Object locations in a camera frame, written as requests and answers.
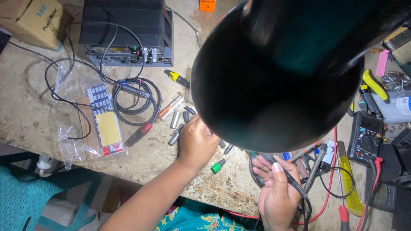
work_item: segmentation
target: fingernail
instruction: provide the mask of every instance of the fingernail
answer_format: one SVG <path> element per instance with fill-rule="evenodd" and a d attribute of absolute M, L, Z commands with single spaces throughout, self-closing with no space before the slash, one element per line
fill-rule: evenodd
<path fill-rule="evenodd" d="M 273 172 L 275 172 L 275 173 L 277 173 L 277 172 L 280 172 L 280 171 L 282 171 L 283 169 L 282 169 L 282 166 L 278 163 L 278 162 L 275 162 L 273 165 L 272 165 L 272 171 Z"/>

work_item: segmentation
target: yellow paper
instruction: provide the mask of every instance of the yellow paper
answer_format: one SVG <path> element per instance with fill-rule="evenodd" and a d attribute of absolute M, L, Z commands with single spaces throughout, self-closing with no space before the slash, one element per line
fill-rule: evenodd
<path fill-rule="evenodd" d="M 120 142 L 120 134 L 118 133 L 114 112 L 109 111 L 96 115 L 96 122 L 99 126 L 100 139 L 103 147 Z"/>

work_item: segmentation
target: multimeter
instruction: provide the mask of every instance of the multimeter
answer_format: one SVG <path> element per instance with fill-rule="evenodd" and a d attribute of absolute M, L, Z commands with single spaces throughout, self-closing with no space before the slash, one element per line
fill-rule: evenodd
<path fill-rule="evenodd" d="M 369 166 L 368 160 L 378 156 L 383 121 L 363 111 L 354 113 L 350 144 L 347 157 L 359 164 Z"/>

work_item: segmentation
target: hand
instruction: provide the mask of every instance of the hand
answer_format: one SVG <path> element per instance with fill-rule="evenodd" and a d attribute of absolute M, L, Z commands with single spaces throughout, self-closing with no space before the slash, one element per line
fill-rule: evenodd
<path fill-rule="evenodd" d="M 180 132 L 181 152 L 177 161 L 197 174 L 209 162 L 219 142 L 220 138 L 195 115 Z"/>
<path fill-rule="evenodd" d="M 301 185 L 300 173 L 297 167 L 274 156 L 278 163 L 271 165 L 262 156 L 253 160 L 253 172 L 261 177 L 265 186 L 261 189 L 259 211 L 265 230 L 286 231 L 291 228 L 291 222 L 296 213 L 301 196 L 288 183 L 284 170 L 287 170 Z"/>

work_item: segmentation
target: person's left hand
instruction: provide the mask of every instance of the person's left hand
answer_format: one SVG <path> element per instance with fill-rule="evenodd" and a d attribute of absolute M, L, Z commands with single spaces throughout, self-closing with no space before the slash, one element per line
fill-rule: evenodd
<path fill-rule="evenodd" d="M 198 173 L 209 162 L 218 147 L 220 138 L 195 115 L 180 132 L 181 152 L 177 161 Z"/>

